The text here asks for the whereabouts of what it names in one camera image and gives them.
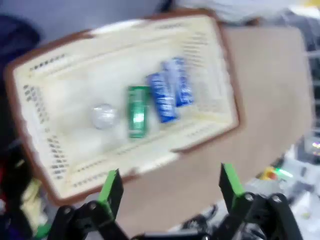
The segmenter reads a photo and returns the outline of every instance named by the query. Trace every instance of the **green light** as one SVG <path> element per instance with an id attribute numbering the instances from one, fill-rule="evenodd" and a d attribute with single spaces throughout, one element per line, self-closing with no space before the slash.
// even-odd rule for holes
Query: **green light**
<path id="1" fill-rule="evenodd" d="M 285 175 L 285 176 L 287 176 L 289 178 L 293 178 L 294 177 L 290 172 L 287 172 L 287 171 L 282 170 L 280 168 L 276 168 L 275 171 L 276 171 L 276 173 L 283 174 L 283 175 Z"/>

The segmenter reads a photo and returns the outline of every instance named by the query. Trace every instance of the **gray floor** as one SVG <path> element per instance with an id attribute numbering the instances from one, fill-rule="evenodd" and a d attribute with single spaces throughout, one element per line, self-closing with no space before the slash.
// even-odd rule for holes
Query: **gray floor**
<path id="1" fill-rule="evenodd" d="M 151 15 L 163 0 L 2 0 L 0 14 L 32 23 L 42 44 L 70 33 Z"/>

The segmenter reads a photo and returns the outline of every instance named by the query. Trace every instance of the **dark blue fabric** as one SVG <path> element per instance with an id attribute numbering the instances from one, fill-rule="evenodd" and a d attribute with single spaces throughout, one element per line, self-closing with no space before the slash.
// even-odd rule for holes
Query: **dark blue fabric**
<path id="1" fill-rule="evenodd" d="M 15 58 L 36 47 L 39 33 L 26 22 L 12 16 L 0 15 L 0 94 L 5 92 L 3 72 Z"/>

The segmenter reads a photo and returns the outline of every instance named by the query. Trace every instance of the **brown basket rim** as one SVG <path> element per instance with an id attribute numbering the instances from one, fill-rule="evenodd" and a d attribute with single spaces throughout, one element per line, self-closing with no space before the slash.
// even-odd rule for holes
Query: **brown basket rim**
<path id="1" fill-rule="evenodd" d="M 241 123 L 242 125 L 242 120 L 240 119 L 240 112 L 239 112 L 239 107 L 240 107 L 240 103 L 241 98 L 239 95 L 239 86 L 238 83 L 236 81 L 235 78 L 235 71 L 232 65 L 232 61 L 231 61 L 231 56 L 230 56 L 230 51 L 228 48 L 228 44 L 227 44 L 227 40 L 225 38 L 225 34 L 223 32 L 222 29 L 222 24 L 218 21 L 217 16 L 215 15 L 214 12 L 209 11 L 209 10 L 205 10 L 205 9 L 184 9 L 184 10 L 179 10 L 179 11 L 175 11 L 175 12 L 168 12 L 168 13 L 161 13 L 161 14 L 157 14 L 157 15 L 153 15 L 150 17 L 146 17 L 146 20 L 151 20 L 151 21 L 157 21 L 157 20 L 163 20 L 163 19 L 170 19 L 170 18 L 177 18 L 177 17 L 184 17 L 184 16 L 194 16 L 194 15 L 207 15 L 208 17 L 212 18 L 216 25 L 218 26 L 218 31 L 219 31 L 219 35 L 222 41 L 222 46 L 224 47 L 225 50 L 225 60 L 227 62 L 227 70 L 229 72 L 230 75 L 230 83 L 233 87 L 233 91 L 234 91 L 234 101 L 235 101 L 235 106 L 236 106 L 236 110 L 237 110 L 237 115 L 238 115 L 238 121 L 239 123 Z M 47 194 L 48 194 L 48 198 L 57 206 L 62 206 L 62 205 L 72 205 L 74 203 L 77 203 L 79 201 L 84 200 L 88 195 L 93 194 L 93 193 L 97 193 L 101 190 L 102 185 L 92 188 L 90 190 L 87 190 L 85 192 L 79 193 L 77 195 L 68 197 L 68 198 L 57 198 L 55 191 L 53 190 L 53 188 L 51 187 L 49 181 L 47 180 L 45 173 L 42 171 L 41 167 L 36 163 L 35 156 L 37 156 L 38 152 L 35 152 L 32 148 L 29 147 L 29 139 L 31 138 L 31 136 L 24 131 L 25 126 L 26 126 L 26 122 L 24 121 L 22 114 L 21 114 L 21 104 L 19 103 L 19 98 L 18 98 L 18 91 L 17 91 L 17 87 L 15 85 L 15 78 L 14 78 L 14 70 L 15 68 L 17 68 L 20 65 L 23 65 L 24 63 L 30 61 L 33 58 L 36 58 L 42 54 L 45 54 L 55 48 L 61 47 L 63 45 L 72 43 L 74 41 L 78 41 L 81 39 L 90 39 L 90 38 L 94 38 L 94 36 L 92 36 L 90 34 L 91 30 L 84 30 L 81 32 L 77 32 L 77 33 L 73 33 L 70 34 L 66 37 L 63 37 L 61 39 L 55 40 L 53 42 L 50 42 L 48 44 L 46 44 L 45 46 L 42 46 L 40 48 L 34 49 L 30 52 L 28 52 L 27 54 L 15 59 L 14 61 L 12 61 L 11 63 L 9 63 L 4 71 L 4 79 L 5 79 L 5 87 L 6 87 L 6 92 L 7 92 L 7 96 L 8 96 L 8 100 L 9 100 L 9 105 L 10 105 L 10 109 L 11 109 L 11 113 L 13 116 L 13 121 L 15 124 L 15 128 L 16 131 L 19 135 L 19 137 L 21 138 L 21 143 L 23 146 L 23 150 L 24 153 L 28 159 L 28 161 L 31 164 L 31 168 L 33 170 L 34 175 L 41 180 Z M 222 133 L 219 136 L 216 136 L 212 139 L 216 139 L 216 138 L 220 138 L 225 136 L 227 133 L 229 133 L 230 131 L 233 131 L 234 129 L 239 129 L 239 126 L 234 127 L 233 129 Z M 201 143 L 199 145 L 197 145 L 196 147 L 192 147 L 190 148 L 190 150 L 194 150 L 195 148 L 198 148 L 199 146 L 203 145 L 204 143 Z M 136 178 L 139 178 L 139 175 L 137 173 L 135 173 L 134 171 L 126 176 L 122 177 L 122 181 L 124 183 L 134 180 Z"/>

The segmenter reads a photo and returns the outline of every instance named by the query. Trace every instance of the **white cloth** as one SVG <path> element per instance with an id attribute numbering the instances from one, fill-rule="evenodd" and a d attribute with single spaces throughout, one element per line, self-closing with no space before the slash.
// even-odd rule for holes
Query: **white cloth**
<path id="1" fill-rule="evenodd" d="M 226 22 L 243 22 L 254 18 L 268 18 L 304 0 L 176 0 L 178 7 L 209 8 Z"/>

